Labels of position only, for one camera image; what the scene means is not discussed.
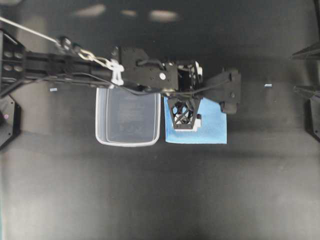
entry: black cable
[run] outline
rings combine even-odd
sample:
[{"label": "black cable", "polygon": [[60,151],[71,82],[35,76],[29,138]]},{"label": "black cable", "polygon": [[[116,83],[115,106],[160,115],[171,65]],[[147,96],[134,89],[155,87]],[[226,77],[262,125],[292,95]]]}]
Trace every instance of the black cable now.
[{"label": "black cable", "polygon": [[136,90],[132,90],[132,89],[129,89],[129,88],[126,88],[124,86],[120,86],[120,85],[117,85],[117,84],[114,84],[114,83],[111,83],[110,81],[108,80],[105,80],[103,78],[100,78],[98,76],[95,76],[95,75],[92,75],[92,74],[89,74],[89,73],[85,73],[85,72],[73,72],[72,73],[73,75],[85,75],[85,76],[88,76],[88,77],[92,77],[94,79],[97,79],[97,80],[100,80],[100,81],[103,81],[103,82],[107,82],[107,83],[110,83],[110,84],[113,84],[119,88],[122,88],[130,93],[133,93],[135,95],[149,95],[149,94],[173,94],[173,95],[193,95],[193,94],[197,94],[197,93],[201,93],[203,91],[206,91],[206,90],[209,90],[209,89],[214,89],[222,84],[225,84],[227,82],[229,82],[230,80],[227,78],[225,81],[222,81],[222,82],[219,82],[217,84],[213,84],[213,85],[210,85],[210,86],[205,86],[205,87],[202,87],[202,88],[199,88],[197,90],[193,90],[193,91],[152,91],[152,92],[141,92],[141,91],[136,91]]},{"label": "black cable", "polygon": [[115,83],[113,83],[113,82],[111,82],[111,81],[105,80],[105,79],[103,79],[103,78],[101,78],[101,77],[92,75],[92,74],[90,74],[90,73],[85,73],[85,72],[73,72],[73,73],[71,73],[71,74],[72,74],[72,75],[75,75],[75,76],[76,76],[76,75],[88,76],[88,77],[94,78],[94,79],[96,79],[96,80],[99,80],[99,81],[102,81],[102,82],[105,82],[105,83],[109,83],[110,85],[115,85],[115,86],[117,86],[117,87],[119,87],[119,88],[121,88],[121,89],[123,89],[123,90],[125,90],[125,91],[127,91],[127,92],[129,92],[129,93],[131,93],[131,94],[133,94],[133,95],[137,95],[137,96],[144,96],[144,95],[149,95],[149,94],[158,93],[158,92],[141,92],[141,91],[132,90],[132,89],[129,89],[129,88],[127,88],[127,87],[124,87],[124,86],[120,86],[120,85],[118,85],[118,84],[115,84]]},{"label": "black cable", "polygon": [[[150,95],[150,94],[170,94],[170,95],[193,95],[193,94],[197,94],[197,93],[201,93],[203,91],[206,91],[206,90],[210,90],[210,89],[214,89],[222,84],[225,84],[227,82],[229,82],[230,80],[227,78],[225,81],[222,81],[222,82],[219,82],[217,84],[213,84],[213,85],[209,85],[209,86],[205,86],[205,87],[202,87],[202,88],[199,88],[197,90],[193,90],[193,91],[150,91],[150,92],[141,92],[141,91],[136,91],[136,90],[133,90],[133,89],[130,89],[130,88],[127,88],[125,86],[121,86],[121,85],[118,85],[118,84],[115,84],[109,80],[106,80],[106,79],[103,79],[101,77],[98,77],[98,76],[95,76],[95,75],[92,75],[90,73],[86,73],[86,72],[72,72],[71,73],[73,76],[78,76],[78,75],[83,75],[83,76],[87,76],[87,77],[91,77],[91,78],[94,78],[96,80],[99,80],[99,81],[102,81],[102,82],[105,82],[105,83],[108,83],[110,85],[115,85],[125,91],[127,91],[128,93],[131,93],[133,95],[136,95],[136,96],[146,96],[146,95]],[[58,74],[57,75],[58,77],[63,77],[63,76],[66,76],[65,73],[62,73],[62,74]],[[40,77],[40,78],[37,78],[37,79],[34,79],[34,78],[26,78],[28,80],[33,80],[34,82],[40,82],[40,81],[43,81],[47,78],[50,78],[50,76],[44,76],[44,77]]]}]

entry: metal chain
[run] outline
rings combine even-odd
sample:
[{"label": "metal chain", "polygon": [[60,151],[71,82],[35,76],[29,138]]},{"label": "metal chain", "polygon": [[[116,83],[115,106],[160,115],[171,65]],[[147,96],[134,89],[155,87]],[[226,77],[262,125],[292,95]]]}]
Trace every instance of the metal chain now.
[{"label": "metal chain", "polygon": [[106,59],[104,57],[95,56],[92,52],[85,50],[85,49],[82,49],[82,48],[80,49],[78,55],[83,60],[95,62],[95,63],[101,65],[102,67],[111,70],[112,71],[112,79],[111,79],[112,83],[119,85],[119,86],[122,86],[124,84],[124,81],[122,80],[122,77],[121,77],[121,72],[123,72],[125,70],[125,68],[124,68],[124,66],[119,64],[117,60],[111,59],[111,61],[109,61],[108,59]]}]

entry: white cable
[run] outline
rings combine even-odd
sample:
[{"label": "white cable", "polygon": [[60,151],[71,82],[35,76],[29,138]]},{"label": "white cable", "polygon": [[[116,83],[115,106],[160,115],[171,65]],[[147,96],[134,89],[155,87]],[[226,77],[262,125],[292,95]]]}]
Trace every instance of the white cable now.
[{"label": "white cable", "polygon": [[[12,26],[15,26],[19,29],[25,30],[29,33],[35,34],[41,38],[47,39],[51,42],[54,42],[55,44],[58,44],[58,45],[60,44],[56,39],[54,39],[52,37],[44,35],[40,32],[32,30],[28,27],[22,26],[16,22],[8,20],[2,16],[0,16],[0,21],[5,22],[7,24],[10,24]],[[109,61],[108,59],[103,58],[103,57],[96,57],[92,52],[90,52],[88,50],[84,50],[84,49],[81,49],[80,52],[78,53],[78,55],[84,60],[96,62],[97,64],[100,64],[102,67],[105,67],[105,68],[111,70],[112,71],[111,81],[114,84],[117,84],[119,86],[122,86],[124,84],[124,81],[122,80],[122,77],[121,77],[121,72],[123,72],[125,69],[121,64],[118,63],[118,61],[116,61],[114,59],[111,59],[111,61]]]},{"label": "white cable", "polygon": [[7,23],[7,24],[10,24],[10,25],[12,25],[12,26],[15,26],[15,27],[17,27],[17,28],[19,28],[19,29],[25,30],[25,31],[27,31],[27,32],[29,32],[29,33],[38,35],[39,37],[42,37],[42,38],[44,38],[44,39],[47,39],[47,40],[49,40],[49,41],[51,41],[51,42],[54,42],[54,43],[58,44],[58,41],[55,40],[54,38],[49,37],[49,36],[47,36],[47,35],[44,35],[44,34],[42,34],[42,33],[40,33],[40,32],[35,31],[35,30],[32,30],[32,29],[30,29],[30,28],[28,28],[28,27],[22,26],[22,25],[20,25],[20,24],[18,24],[18,23],[15,23],[14,21],[10,21],[10,20],[2,17],[2,16],[0,16],[0,21],[5,22],[5,23]]}]

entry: wire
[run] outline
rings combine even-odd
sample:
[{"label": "wire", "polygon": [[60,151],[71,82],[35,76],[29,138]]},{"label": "wire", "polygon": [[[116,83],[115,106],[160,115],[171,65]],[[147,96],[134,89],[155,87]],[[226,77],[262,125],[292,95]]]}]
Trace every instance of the wire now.
[{"label": "wire", "polygon": [[[111,83],[108,80],[105,80],[103,78],[100,78],[98,76],[95,76],[95,75],[92,75],[92,74],[89,74],[89,73],[85,73],[85,72],[73,72],[72,75],[85,75],[85,76],[89,76],[89,77],[92,77],[94,79],[97,79],[97,80],[100,80],[100,81],[103,81],[103,82],[114,84],[114,83]],[[172,94],[172,95],[193,95],[193,94],[201,93],[201,92],[206,91],[206,90],[214,89],[214,88],[216,88],[216,87],[218,87],[218,86],[220,86],[222,84],[225,84],[225,83],[227,83],[229,81],[230,81],[229,79],[226,79],[225,81],[219,82],[217,84],[205,86],[205,87],[199,88],[197,90],[193,90],[193,91],[151,91],[151,92],[143,92],[143,93],[141,91],[132,90],[132,89],[129,89],[127,87],[120,86],[120,85],[117,85],[117,84],[114,84],[114,85],[119,87],[119,88],[122,88],[122,89],[126,90],[127,92],[130,92],[132,94],[139,95],[139,96],[140,95],[157,94],[157,93],[158,94]]]},{"label": "wire", "polygon": [[5,23],[7,23],[7,24],[10,24],[10,25],[12,25],[12,26],[15,26],[15,27],[17,27],[17,28],[19,28],[19,29],[25,30],[25,31],[27,31],[27,32],[29,32],[29,33],[38,35],[38,36],[41,37],[41,38],[47,39],[47,40],[49,40],[49,41],[51,41],[51,42],[54,42],[55,44],[58,43],[58,41],[57,41],[56,39],[52,38],[52,37],[49,37],[49,36],[47,36],[47,35],[44,35],[44,34],[38,32],[38,31],[32,30],[32,29],[30,29],[30,28],[28,28],[28,27],[22,26],[22,25],[20,25],[20,24],[18,24],[18,23],[15,23],[14,21],[10,21],[10,20],[2,17],[2,16],[0,16],[0,21],[5,22]]},{"label": "wire", "polygon": [[193,91],[160,91],[159,93],[161,94],[173,94],[173,95],[192,95],[192,94],[197,94],[197,93],[201,93],[203,91],[209,90],[209,89],[214,89],[222,84],[225,84],[227,82],[229,82],[229,79],[226,79],[225,81],[219,82],[217,84],[213,84],[213,85],[209,85],[209,86],[205,86],[205,87],[201,87],[197,90],[193,90]]},{"label": "wire", "polygon": [[85,72],[72,72],[71,74],[75,75],[75,76],[76,75],[84,75],[84,76],[88,76],[88,77],[94,78],[96,80],[105,82],[105,83],[109,83],[110,85],[115,85],[115,86],[117,86],[117,87],[119,87],[119,88],[121,88],[121,89],[123,89],[123,90],[125,90],[125,91],[127,91],[127,92],[129,92],[131,94],[133,94],[133,95],[136,95],[136,96],[144,96],[144,95],[158,93],[158,91],[156,91],[156,92],[141,92],[141,91],[132,90],[132,89],[129,89],[129,88],[124,87],[122,85],[117,85],[117,84],[115,84],[115,83],[113,83],[111,81],[105,80],[105,79],[103,79],[101,77],[98,77],[98,76],[95,76],[95,75],[92,75],[92,74],[89,74],[89,73],[85,73]]}]

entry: small white object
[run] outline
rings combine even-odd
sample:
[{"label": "small white object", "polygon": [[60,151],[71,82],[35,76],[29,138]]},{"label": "small white object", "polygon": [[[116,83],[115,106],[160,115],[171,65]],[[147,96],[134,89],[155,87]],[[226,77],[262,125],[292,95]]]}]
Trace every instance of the small white object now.
[{"label": "small white object", "polygon": [[118,86],[122,86],[124,84],[124,81],[122,80],[121,77],[121,72],[123,72],[123,66],[119,65],[118,61],[115,59],[111,59],[111,63],[113,63],[115,66],[113,71],[112,71],[112,79],[111,82],[118,85]]},{"label": "small white object", "polygon": [[163,73],[163,72],[160,72],[160,74],[159,74],[159,78],[161,79],[161,80],[166,80],[166,75]]},{"label": "small white object", "polygon": [[175,129],[175,131],[176,132],[197,132],[198,128],[201,128],[201,119],[196,118],[192,129]]},{"label": "small white object", "polygon": [[195,62],[195,67],[196,67],[196,71],[198,72],[198,75],[201,75],[203,74],[203,69],[201,66],[199,66],[199,63],[196,61]]}]

